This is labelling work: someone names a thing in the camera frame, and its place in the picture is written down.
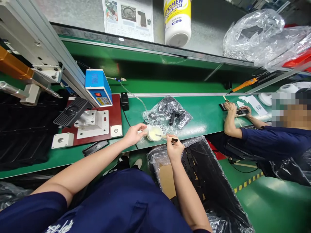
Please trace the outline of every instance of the navy blue sleeve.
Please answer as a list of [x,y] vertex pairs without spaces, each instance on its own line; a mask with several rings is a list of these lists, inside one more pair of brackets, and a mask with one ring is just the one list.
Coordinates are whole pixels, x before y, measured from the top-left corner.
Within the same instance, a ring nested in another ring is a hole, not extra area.
[[241,130],[242,139],[248,142],[254,142],[256,145],[260,145],[260,143],[262,143],[263,145],[272,145],[279,140],[278,134],[271,130],[251,128],[241,128]]
[[30,195],[0,212],[1,232],[41,233],[67,211],[67,202],[57,192]]

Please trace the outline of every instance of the hand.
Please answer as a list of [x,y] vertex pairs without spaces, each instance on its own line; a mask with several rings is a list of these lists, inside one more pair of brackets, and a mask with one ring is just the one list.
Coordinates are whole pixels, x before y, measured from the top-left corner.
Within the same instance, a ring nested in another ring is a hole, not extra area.
[[147,134],[147,132],[138,133],[139,130],[143,131],[145,128],[147,128],[147,126],[143,123],[131,126],[122,140],[128,147],[135,145],[144,135]]
[[180,140],[178,140],[178,142],[172,142],[172,137],[177,138],[175,135],[167,134],[166,137],[167,137],[167,154],[171,164],[178,161],[180,162],[181,155],[185,146],[180,142]]
[[236,113],[237,107],[236,107],[235,103],[225,102],[224,106],[225,106],[225,108],[227,109],[228,112]]
[[247,117],[251,117],[251,116],[252,116],[252,110],[251,110],[250,107],[248,107],[248,106],[242,106],[242,107],[239,108],[239,110],[240,110],[240,109],[247,109],[247,110],[249,111],[249,113],[247,113],[246,116],[247,116]]

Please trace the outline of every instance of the red base plate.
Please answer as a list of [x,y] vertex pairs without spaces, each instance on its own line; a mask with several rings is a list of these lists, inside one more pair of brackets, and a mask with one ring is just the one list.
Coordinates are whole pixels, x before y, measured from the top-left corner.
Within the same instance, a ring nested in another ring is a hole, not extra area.
[[92,110],[98,110],[98,111],[109,111],[109,133],[105,135],[100,136],[94,136],[89,138],[83,138],[83,139],[77,139],[77,133],[78,129],[74,126],[71,128],[64,128],[62,130],[62,133],[73,133],[75,135],[74,137],[74,146],[102,141],[110,139],[110,126],[114,125],[122,125],[122,117],[121,117],[121,104],[120,104],[120,95],[113,94],[112,95],[112,106],[110,107],[101,107],[101,108],[93,108]]

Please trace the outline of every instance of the clear tube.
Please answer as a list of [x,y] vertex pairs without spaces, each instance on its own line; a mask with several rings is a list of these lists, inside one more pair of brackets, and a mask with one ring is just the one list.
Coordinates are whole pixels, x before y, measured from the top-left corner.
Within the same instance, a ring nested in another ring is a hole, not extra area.
[[147,108],[146,108],[146,105],[144,104],[144,102],[140,99],[140,98],[138,98],[137,96],[135,96],[132,92],[130,92],[128,89],[126,89],[124,86],[123,86],[123,84],[121,83],[121,82],[119,82],[120,84],[121,84],[121,86],[124,88],[124,90],[126,90],[128,93],[130,93],[131,95],[133,95],[134,97],[136,97],[140,102],[142,102],[142,104],[144,105],[144,107],[145,107],[145,110],[146,110],[146,113],[147,113],[147,119],[148,119],[148,123],[151,125],[151,123],[150,123],[150,121],[149,121],[149,114],[148,114],[148,111],[147,111]]

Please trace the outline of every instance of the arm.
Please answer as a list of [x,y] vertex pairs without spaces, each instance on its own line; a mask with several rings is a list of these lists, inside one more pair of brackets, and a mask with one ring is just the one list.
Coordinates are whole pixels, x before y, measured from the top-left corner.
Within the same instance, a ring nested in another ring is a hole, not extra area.
[[213,232],[201,200],[181,163],[185,146],[180,142],[172,145],[174,135],[167,135],[167,153],[173,168],[173,178],[182,215],[192,230],[204,229]]
[[258,120],[256,119],[255,117],[252,116],[252,110],[250,107],[248,106],[242,106],[240,107],[240,109],[247,109],[249,111],[248,114],[246,114],[246,117],[249,119],[249,121],[251,123],[253,123],[253,125],[256,127],[256,128],[261,128],[262,126],[269,126],[267,123],[261,121],[261,120]]
[[32,194],[54,191],[62,194],[69,205],[73,195],[83,189],[99,173],[101,173],[122,150],[136,144],[144,134],[138,130],[144,130],[146,125],[140,123],[130,127],[126,135],[120,141],[85,157],[70,165],[39,188]]
[[235,103],[225,103],[225,108],[228,110],[228,115],[225,120],[224,132],[226,135],[234,138],[242,138],[242,130],[236,128],[234,123],[234,118],[236,115],[236,105]]

